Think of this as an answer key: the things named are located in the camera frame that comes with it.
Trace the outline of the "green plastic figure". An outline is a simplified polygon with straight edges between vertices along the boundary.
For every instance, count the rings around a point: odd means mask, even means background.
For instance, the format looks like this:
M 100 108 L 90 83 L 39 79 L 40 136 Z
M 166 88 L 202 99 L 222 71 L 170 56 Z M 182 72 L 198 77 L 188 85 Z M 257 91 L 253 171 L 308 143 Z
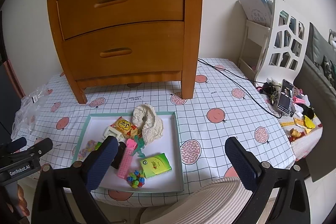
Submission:
M 146 155 L 142 152 L 142 149 L 145 147 L 145 142 L 143 138 L 140 138 L 138 135 L 135 135 L 134 141 L 136 142 L 137 145 L 132 155 L 134 156 L 136 153 L 138 153 L 138 157 L 142 159 L 146 158 Z

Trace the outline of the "white teal-rimmed tray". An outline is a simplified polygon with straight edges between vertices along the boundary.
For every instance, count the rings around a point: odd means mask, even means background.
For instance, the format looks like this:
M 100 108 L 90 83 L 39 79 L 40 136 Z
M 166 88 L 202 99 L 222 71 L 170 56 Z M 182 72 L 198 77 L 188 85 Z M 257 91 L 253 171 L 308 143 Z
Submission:
M 144 170 L 145 184 L 141 188 L 133 188 L 124 179 L 117 176 L 117 170 L 109 167 L 100 186 L 122 192 L 139 193 L 172 193 L 181 192 L 184 188 L 182 160 L 179 146 L 179 128 L 175 112 L 158 112 L 163 121 L 163 136 L 141 149 L 145 157 L 138 153 L 132 157 L 127 175 L 135 170 Z M 73 161 L 84 160 L 80 152 L 89 141 L 102 142 L 103 133 L 119 117 L 131 121 L 130 113 L 90 114 L 87 116 L 76 146 Z

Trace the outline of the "white magazine rack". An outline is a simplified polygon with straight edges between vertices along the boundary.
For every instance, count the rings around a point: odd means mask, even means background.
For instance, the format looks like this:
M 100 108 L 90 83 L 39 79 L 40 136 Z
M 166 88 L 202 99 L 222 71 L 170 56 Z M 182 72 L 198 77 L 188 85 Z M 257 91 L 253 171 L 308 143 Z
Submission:
M 302 68 L 309 21 L 284 0 L 239 0 L 245 32 L 238 66 L 254 85 L 294 83 Z

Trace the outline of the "fruit pattern tablecloth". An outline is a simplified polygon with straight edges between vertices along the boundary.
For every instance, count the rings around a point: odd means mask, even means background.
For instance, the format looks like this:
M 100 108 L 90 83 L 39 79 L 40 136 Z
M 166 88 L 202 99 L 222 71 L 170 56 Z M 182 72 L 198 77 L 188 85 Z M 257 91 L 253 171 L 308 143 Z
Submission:
M 134 189 L 109 168 L 92 196 L 111 205 L 168 205 L 209 182 L 233 175 L 224 150 L 229 137 L 275 168 L 289 168 L 295 160 L 277 116 L 239 68 L 226 59 L 207 59 L 198 65 L 190 100 L 182 99 L 178 82 L 90 88 L 84 105 L 74 98 L 64 76 L 52 77 L 47 90 L 34 128 L 21 128 L 17 135 L 26 138 L 29 146 L 50 138 L 53 148 L 41 163 L 53 168 L 84 159 L 102 142 L 106 129 L 118 118 L 131 120 L 138 105 L 153 106 L 162 119 L 161 139 L 147 144 L 142 152 L 147 157 L 164 153 L 171 170 Z

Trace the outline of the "smartphone on stand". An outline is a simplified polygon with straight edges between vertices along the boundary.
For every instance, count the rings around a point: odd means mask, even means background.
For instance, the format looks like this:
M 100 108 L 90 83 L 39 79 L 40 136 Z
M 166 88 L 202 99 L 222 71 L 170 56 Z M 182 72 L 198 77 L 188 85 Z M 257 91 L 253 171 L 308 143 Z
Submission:
M 294 85 L 283 79 L 278 95 L 277 108 L 285 114 L 289 114 L 292 105 Z

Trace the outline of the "wooden drawer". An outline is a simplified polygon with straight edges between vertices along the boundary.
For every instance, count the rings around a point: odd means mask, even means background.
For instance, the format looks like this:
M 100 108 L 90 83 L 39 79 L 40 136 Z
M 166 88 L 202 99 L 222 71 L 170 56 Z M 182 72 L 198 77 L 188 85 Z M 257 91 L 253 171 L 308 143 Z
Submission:
M 136 23 L 70 39 L 63 50 L 75 80 L 180 71 L 183 38 L 181 21 Z
M 64 39 L 91 31 L 155 20 L 183 19 L 183 0 L 58 0 Z

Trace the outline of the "black toy car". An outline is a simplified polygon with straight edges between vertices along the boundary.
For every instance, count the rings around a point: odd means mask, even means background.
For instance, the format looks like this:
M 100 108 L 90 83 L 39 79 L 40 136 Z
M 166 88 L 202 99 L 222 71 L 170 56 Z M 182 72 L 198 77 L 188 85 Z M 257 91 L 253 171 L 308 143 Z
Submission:
M 122 161 L 124 152 L 126 149 L 126 144 L 124 142 L 118 143 L 118 151 L 116 156 L 114 157 L 113 161 L 111 162 L 110 166 L 112 166 L 114 169 L 119 169 L 120 163 Z

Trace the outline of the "colourful bead toy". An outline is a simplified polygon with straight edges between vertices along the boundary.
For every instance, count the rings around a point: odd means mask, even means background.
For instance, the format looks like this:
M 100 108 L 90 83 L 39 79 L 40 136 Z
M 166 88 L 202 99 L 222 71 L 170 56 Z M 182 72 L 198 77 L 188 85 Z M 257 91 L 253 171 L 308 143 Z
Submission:
M 145 175 L 143 170 L 135 170 L 130 173 L 129 176 L 126 177 L 126 181 L 132 188 L 142 188 L 145 185 Z

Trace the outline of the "yellow toy clutter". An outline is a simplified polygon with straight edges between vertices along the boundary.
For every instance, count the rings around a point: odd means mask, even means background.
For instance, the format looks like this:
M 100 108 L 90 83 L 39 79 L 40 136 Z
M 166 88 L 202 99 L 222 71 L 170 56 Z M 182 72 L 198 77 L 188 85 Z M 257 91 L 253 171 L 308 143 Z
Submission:
M 306 115 L 303 116 L 303 121 L 304 121 L 304 126 L 307 128 L 307 129 L 314 129 L 315 128 L 315 124 L 314 122 L 309 118 L 307 117 Z

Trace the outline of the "clear plastic bag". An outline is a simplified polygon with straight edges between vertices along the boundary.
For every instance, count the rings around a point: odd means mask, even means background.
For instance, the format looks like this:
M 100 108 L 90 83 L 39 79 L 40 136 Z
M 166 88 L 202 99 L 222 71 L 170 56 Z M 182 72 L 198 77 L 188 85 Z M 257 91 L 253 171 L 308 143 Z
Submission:
M 15 113 L 12 125 L 11 138 L 15 139 L 20 130 L 26 129 L 30 134 L 36 124 L 36 120 L 49 96 L 49 89 L 46 85 L 38 87 L 35 91 L 21 99 L 21 107 Z

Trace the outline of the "pink hair roller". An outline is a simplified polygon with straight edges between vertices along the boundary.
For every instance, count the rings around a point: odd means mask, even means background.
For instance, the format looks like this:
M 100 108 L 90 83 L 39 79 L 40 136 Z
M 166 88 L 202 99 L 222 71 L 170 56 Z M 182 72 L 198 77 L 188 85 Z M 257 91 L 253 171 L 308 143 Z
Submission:
M 126 149 L 123 153 L 123 156 L 122 156 L 119 168 L 118 168 L 118 172 L 117 172 L 117 176 L 119 178 L 122 178 L 122 179 L 126 178 L 126 175 L 131 165 L 131 161 L 133 159 L 133 152 L 136 147 L 137 147 L 137 143 L 133 139 L 127 139 Z

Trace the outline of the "cream lace cloth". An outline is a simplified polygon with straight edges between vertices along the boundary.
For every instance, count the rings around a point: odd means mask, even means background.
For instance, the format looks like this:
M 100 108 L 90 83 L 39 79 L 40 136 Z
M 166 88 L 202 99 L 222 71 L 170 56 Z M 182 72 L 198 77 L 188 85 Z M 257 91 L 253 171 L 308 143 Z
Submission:
M 154 107 L 147 103 L 134 108 L 132 122 L 141 130 L 145 145 L 163 136 L 163 121 L 155 112 Z

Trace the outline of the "yellow snack packet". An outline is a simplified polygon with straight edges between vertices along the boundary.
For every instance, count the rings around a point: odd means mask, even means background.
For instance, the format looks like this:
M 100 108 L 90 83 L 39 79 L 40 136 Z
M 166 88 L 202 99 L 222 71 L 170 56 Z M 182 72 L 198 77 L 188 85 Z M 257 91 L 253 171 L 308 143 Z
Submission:
M 125 139 L 133 139 L 136 135 L 138 135 L 138 127 L 130 121 L 125 120 L 123 117 L 119 117 L 111 125 L 111 128 L 114 132 L 121 133 Z

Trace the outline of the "green tissue pack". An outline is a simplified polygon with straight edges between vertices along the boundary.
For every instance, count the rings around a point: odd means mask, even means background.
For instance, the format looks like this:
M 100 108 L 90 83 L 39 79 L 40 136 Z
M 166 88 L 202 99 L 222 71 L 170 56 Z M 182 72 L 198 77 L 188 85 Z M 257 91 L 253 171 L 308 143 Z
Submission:
M 96 144 L 94 150 L 97 151 L 97 150 L 100 148 L 101 145 L 102 145 L 102 143 L 101 143 L 101 142 L 98 142 L 98 143 Z
M 165 153 L 160 153 L 140 160 L 146 178 L 152 178 L 172 170 Z

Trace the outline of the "grey sofa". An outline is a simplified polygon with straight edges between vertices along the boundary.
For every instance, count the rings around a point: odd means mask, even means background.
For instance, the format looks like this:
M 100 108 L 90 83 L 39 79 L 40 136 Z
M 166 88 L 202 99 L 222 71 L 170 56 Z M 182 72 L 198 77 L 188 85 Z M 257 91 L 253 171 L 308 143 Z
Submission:
M 323 135 L 335 133 L 335 74 L 327 78 L 324 61 L 335 65 L 335 50 L 310 24 L 302 68 L 294 84 L 308 95 L 312 108 L 323 126 Z

